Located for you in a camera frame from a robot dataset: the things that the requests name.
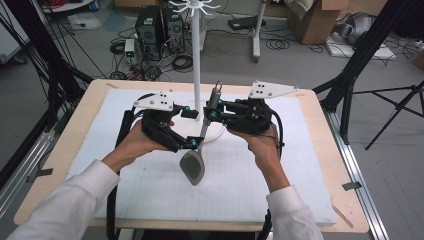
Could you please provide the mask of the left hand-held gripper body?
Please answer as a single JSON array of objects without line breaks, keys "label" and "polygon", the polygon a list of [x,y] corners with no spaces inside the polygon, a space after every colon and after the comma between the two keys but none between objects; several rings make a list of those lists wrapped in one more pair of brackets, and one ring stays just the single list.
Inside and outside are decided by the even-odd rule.
[{"label": "left hand-held gripper body", "polygon": [[142,131],[150,139],[172,152],[185,147],[186,139],[170,127],[172,118],[183,110],[174,103],[171,90],[145,94],[133,107],[142,109]]}]

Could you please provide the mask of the steel ladle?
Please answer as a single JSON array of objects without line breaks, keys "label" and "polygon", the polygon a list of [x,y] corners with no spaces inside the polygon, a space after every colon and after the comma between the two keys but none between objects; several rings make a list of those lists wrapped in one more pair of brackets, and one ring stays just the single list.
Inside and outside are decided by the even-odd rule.
[{"label": "steel ladle", "polygon": [[[212,89],[209,100],[203,108],[203,113],[207,109],[215,109],[221,97],[222,82],[217,81],[215,87]],[[205,138],[207,130],[211,124],[209,117],[205,114],[203,117],[203,124],[200,131],[200,136]],[[180,168],[189,180],[189,182],[196,186],[202,180],[205,173],[205,165],[202,157],[202,147],[204,143],[201,142],[196,150],[189,150],[180,160]]]}]

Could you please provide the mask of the white hook stand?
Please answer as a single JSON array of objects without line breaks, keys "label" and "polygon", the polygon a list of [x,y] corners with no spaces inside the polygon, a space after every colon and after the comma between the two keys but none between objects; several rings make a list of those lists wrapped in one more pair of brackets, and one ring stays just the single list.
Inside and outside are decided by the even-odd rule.
[{"label": "white hook stand", "polygon": [[184,130],[188,134],[201,134],[203,127],[203,106],[205,101],[201,99],[201,13],[207,15],[206,8],[216,9],[219,6],[210,6],[212,0],[181,0],[181,3],[175,3],[169,0],[169,3],[178,6],[177,13],[182,13],[186,10],[190,12],[191,17],[191,37],[192,37],[192,59],[193,59],[193,84],[194,84],[194,108],[199,111],[196,120],[192,122],[184,122]]}]

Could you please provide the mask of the person's right hand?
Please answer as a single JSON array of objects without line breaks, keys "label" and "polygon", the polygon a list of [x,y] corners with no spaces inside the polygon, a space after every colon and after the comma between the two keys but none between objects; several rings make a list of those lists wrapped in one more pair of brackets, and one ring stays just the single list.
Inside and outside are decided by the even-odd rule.
[{"label": "person's right hand", "polygon": [[244,139],[248,149],[254,154],[259,169],[264,170],[279,161],[276,134],[269,128],[260,135],[249,135],[230,130],[230,133]]}]

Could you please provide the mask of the white grid mat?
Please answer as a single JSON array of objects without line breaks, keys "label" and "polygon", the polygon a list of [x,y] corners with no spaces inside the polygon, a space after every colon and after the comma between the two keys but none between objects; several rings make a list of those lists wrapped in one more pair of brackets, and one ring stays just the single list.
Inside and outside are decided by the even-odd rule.
[{"label": "white grid mat", "polygon": [[[281,164],[315,221],[336,221],[330,195],[295,97],[277,97],[268,105],[283,123]],[[116,215],[137,220],[262,222],[268,209],[267,184],[246,142],[228,132],[202,149],[205,174],[192,185],[182,172],[181,152],[156,151],[122,169]]]}]

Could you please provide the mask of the white stand leg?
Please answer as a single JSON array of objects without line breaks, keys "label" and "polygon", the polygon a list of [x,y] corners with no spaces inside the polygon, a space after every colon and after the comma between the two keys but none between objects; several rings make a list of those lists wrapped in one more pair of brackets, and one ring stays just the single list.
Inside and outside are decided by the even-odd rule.
[{"label": "white stand leg", "polygon": [[265,13],[266,8],[266,0],[260,0],[260,7],[258,10],[258,14],[256,16],[256,24],[254,29],[254,34],[252,37],[252,53],[253,59],[255,63],[259,62],[261,53],[260,53],[260,30],[262,26],[262,20]]}]

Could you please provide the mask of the small silver box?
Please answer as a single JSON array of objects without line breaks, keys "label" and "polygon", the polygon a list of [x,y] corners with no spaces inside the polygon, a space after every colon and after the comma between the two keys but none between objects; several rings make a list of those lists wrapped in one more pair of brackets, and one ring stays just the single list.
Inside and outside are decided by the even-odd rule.
[{"label": "small silver box", "polygon": [[124,53],[129,65],[134,65],[136,63],[136,52],[135,52],[135,40],[126,39],[124,46]]}]

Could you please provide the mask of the slim black computer tower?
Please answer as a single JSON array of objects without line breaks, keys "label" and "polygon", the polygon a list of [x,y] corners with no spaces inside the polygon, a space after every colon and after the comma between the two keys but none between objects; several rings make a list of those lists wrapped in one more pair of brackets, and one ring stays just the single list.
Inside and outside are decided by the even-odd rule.
[{"label": "slim black computer tower", "polygon": [[166,44],[169,53],[183,53],[185,51],[185,41],[182,16],[176,13],[173,7],[164,7],[163,17],[166,25]]}]

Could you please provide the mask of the flat black device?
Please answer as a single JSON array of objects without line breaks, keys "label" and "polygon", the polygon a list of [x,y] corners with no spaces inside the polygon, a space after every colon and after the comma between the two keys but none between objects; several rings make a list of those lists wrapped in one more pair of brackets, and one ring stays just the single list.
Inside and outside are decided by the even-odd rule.
[{"label": "flat black device", "polygon": [[228,26],[234,31],[246,30],[246,29],[255,30],[257,27],[257,22],[258,22],[257,16],[244,17],[244,18],[229,20]]}]

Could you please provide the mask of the large black computer tower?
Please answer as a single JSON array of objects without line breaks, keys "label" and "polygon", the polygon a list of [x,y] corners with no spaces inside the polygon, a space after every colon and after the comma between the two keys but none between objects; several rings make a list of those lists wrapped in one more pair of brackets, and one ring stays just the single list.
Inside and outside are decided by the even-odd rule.
[{"label": "large black computer tower", "polygon": [[138,41],[146,59],[160,59],[160,45],[163,43],[160,8],[157,5],[143,5],[135,24]]}]

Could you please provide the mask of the white flat board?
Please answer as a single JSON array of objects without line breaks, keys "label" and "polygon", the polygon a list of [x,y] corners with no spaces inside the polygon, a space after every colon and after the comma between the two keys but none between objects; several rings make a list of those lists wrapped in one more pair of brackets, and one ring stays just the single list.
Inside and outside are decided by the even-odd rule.
[{"label": "white flat board", "polygon": [[[326,48],[332,57],[344,57],[350,58],[355,53],[355,50],[351,45],[339,44],[329,42],[326,44]],[[394,60],[396,55],[385,45],[382,44],[380,48],[374,53],[373,59],[375,60]]]}]

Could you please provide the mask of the thin wooden stick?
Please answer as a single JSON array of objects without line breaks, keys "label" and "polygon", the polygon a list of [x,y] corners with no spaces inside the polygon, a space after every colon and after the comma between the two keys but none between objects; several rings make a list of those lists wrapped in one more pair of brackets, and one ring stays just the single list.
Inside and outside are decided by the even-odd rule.
[{"label": "thin wooden stick", "polygon": [[337,208],[335,205],[332,205],[332,209],[345,222],[346,225],[353,229],[353,223],[339,210],[339,208]]}]

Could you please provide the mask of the black tripod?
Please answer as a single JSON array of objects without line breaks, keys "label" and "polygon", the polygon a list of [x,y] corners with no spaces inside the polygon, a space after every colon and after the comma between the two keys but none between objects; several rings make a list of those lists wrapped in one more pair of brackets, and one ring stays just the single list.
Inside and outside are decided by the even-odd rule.
[{"label": "black tripod", "polygon": [[[400,101],[394,101],[386,96],[383,96],[385,92],[395,92],[395,91],[403,91],[408,90],[409,93],[402,98]],[[405,87],[395,87],[395,88],[386,88],[386,89],[374,89],[374,90],[365,90],[365,91],[357,91],[357,94],[372,94],[385,102],[388,102],[394,107],[393,113],[389,116],[388,120],[382,126],[382,128],[378,131],[378,133],[373,137],[370,143],[365,147],[366,150],[369,150],[379,139],[379,137],[384,133],[384,131],[391,125],[391,123],[395,120],[395,118],[402,112],[406,111],[418,117],[424,119],[424,80],[422,80],[418,85],[410,85]],[[415,97],[419,97],[419,102],[421,106],[421,111],[418,112],[413,110],[407,106],[407,104]]]}]

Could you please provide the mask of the white round table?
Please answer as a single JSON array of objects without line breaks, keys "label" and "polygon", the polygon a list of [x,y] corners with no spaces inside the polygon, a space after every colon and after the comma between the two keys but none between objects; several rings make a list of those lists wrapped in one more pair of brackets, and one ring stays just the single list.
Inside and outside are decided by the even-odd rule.
[{"label": "white round table", "polygon": [[87,7],[94,0],[39,0],[41,8],[45,13],[59,13]]}]

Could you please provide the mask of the aluminium rail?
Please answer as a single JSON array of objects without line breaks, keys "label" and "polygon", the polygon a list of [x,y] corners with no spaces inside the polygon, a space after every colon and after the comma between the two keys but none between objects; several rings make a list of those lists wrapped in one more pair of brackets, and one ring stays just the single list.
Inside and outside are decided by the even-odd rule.
[{"label": "aluminium rail", "polygon": [[376,205],[372,199],[367,183],[363,177],[354,152],[349,144],[346,144],[339,132],[341,123],[336,113],[324,111],[324,116],[328,122],[332,135],[335,139],[339,152],[341,154],[350,182],[359,181],[361,188],[354,190],[362,207],[362,211],[367,220],[370,233],[374,240],[390,240],[383,221],[378,213]]},{"label": "aluminium rail", "polygon": [[29,144],[29,149],[23,154],[22,162],[18,164],[17,169],[13,171],[5,186],[0,190],[0,219],[14,202],[27,178],[46,154],[54,139],[54,132],[42,132],[33,143]]}]

